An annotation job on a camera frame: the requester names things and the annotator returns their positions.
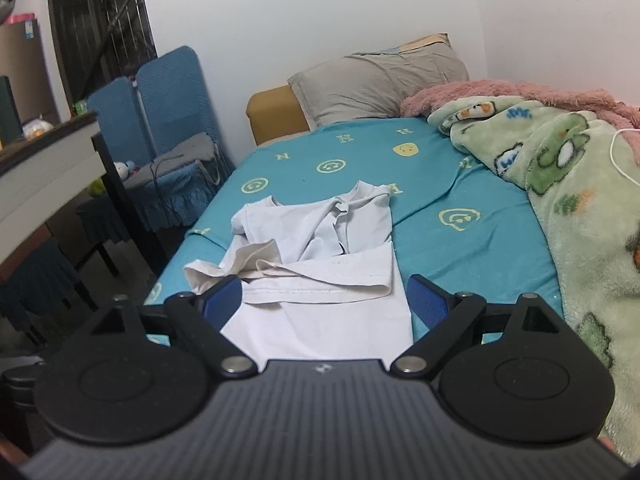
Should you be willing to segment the blue folding chair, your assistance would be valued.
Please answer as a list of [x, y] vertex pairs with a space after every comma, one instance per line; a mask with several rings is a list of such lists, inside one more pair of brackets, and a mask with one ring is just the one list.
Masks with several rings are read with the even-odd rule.
[[190, 47], [146, 63], [133, 80], [112, 81], [89, 96], [88, 107], [98, 114], [113, 162], [131, 160], [137, 171], [201, 132], [218, 146], [209, 162], [197, 160], [141, 188], [126, 188], [149, 231], [192, 226], [232, 174], [201, 63]]

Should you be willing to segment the small plush toy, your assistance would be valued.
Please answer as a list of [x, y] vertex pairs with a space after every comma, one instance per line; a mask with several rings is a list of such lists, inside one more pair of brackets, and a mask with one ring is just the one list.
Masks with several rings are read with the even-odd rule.
[[137, 171], [137, 166], [131, 160], [128, 160], [128, 162], [114, 162], [114, 167], [123, 181], [133, 176]]

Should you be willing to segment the dark wooden desk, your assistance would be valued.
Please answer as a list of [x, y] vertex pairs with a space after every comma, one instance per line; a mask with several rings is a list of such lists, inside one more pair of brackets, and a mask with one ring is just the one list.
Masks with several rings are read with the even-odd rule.
[[97, 178], [103, 181], [142, 258], [159, 276], [168, 257], [157, 236], [145, 229], [120, 180], [96, 112], [1, 151], [1, 259], [9, 258], [52, 214]]

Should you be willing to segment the grey cloth on chair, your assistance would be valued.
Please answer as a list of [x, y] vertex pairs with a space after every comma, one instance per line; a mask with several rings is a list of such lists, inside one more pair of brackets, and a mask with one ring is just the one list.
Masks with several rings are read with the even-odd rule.
[[149, 164], [142, 166], [124, 181], [125, 188], [141, 188], [155, 178], [183, 167], [200, 162], [209, 162], [219, 154], [218, 146], [210, 136], [201, 132], [176, 145], [171, 151], [160, 155]]

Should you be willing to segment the green cartoon fleece blanket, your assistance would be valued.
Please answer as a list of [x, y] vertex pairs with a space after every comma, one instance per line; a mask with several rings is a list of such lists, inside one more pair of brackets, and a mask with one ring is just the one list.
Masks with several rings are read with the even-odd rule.
[[615, 382], [604, 432], [624, 460], [638, 462], [639, 166], [622, 130], [588, 110], [519, 96], [450, 101], [427, 120], [527, 193], [565, 319]]

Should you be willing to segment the pink fluffy blanket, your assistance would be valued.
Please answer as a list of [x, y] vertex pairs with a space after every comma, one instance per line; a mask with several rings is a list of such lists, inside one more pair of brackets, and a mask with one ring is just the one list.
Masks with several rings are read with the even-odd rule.
[[622, 137], [630, 146], [636, 165], [639, 165], [639, 107], [617, 101], [603, 89], [572, 91], [498, 79], [454, 81], [421, 89], [404, 99], [400, 104], [400, 114], [402, 117], [428, 116], [450, 101], [476, 96], [519, 96], [562, 110], [589, 110], [616, 130], [622, 130]]

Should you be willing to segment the teal smiley bed sheet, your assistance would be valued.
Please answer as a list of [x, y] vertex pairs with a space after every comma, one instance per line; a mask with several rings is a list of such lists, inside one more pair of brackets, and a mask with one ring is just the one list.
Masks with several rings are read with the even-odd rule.
[[555, 267], [525, 192], [420, 118], [343, 122], [258, 148], [186, 234], [148, 303], [192, 292], [184, 266], [221, 262], [243, 206], [268, 196], [282, 205], [320, 202], [358, 182], [393, 192], [392, 240], [406, 299], [410, 276], [420, 274], [448, 292], [506, 304], [534, 292], [560, 306]]

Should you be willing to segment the grey pillow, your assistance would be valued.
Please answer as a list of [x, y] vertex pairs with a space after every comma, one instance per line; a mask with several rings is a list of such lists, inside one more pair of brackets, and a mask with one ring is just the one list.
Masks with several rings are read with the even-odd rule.
[[309, 127], [395, 118], [401, 102], [421, 89], [469, 78], [451, 44], [406, 53], [397, 48], [345, 55], [288, 78]]

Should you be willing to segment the beige pillow behind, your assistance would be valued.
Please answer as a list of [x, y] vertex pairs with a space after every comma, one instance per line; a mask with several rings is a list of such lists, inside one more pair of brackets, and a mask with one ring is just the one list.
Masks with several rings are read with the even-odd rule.
[[446, 44], [450, 45], [448, 35], [446, 32], [439, 32], [438, 34], [431, 34], [416, 40], [412, 40], [407, 42], [406, 44], [402, 44], [397, 48], [398, 53], [406, 53], [413, 50], [418, 50], [422, 48], [426, 48], [432, 46], [433, 44]]

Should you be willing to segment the yellow bed headboard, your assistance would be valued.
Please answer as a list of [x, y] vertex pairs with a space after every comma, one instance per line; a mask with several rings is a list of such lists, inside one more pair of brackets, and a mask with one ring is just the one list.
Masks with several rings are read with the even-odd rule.
[[247, 102], [245, 114], [257, 145], [309, 130], [291, 87], [257, 92]]

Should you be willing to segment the dark window grille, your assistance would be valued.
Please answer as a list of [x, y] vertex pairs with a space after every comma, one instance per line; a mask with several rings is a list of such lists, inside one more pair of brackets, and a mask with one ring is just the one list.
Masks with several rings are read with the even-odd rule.
[[48, 0], [48, 9], [70, 105], [157, 57], [145, 0]]

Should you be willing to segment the white t-shirt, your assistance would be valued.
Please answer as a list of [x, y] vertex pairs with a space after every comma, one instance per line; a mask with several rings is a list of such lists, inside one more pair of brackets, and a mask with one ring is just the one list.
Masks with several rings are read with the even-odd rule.
[[392, 195], [386, 185], [358, 182], [315, 203], [268, 196], [232, 217], [220, 263], [194, 260], [183, 274], [197, 294], [240, 279], [240, 305], [221, 333], [259, 367], [288, 359], [390, 364], [413, 342]]

